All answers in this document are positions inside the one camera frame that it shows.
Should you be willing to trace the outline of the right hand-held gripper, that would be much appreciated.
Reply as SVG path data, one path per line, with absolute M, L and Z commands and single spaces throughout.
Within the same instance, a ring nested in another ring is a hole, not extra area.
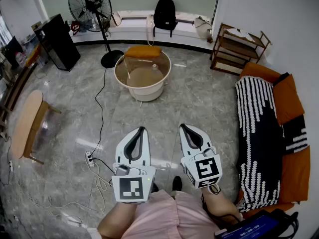
M 222 177 L 222 166 L 209 135 L 193 125 L 181 124 L 179 136 L 184 155 L 181 164 L 194 188 L 217 184 Z

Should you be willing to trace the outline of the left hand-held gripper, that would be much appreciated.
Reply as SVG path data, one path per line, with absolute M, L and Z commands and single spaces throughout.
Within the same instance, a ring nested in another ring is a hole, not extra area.
M 156 169 L 151 166 L 149 134 L 145 127 L 129 132 L 116 147 L 115 175 L 112 184 L 115 199 L 122 203 L 145 203 L 152 192 Z

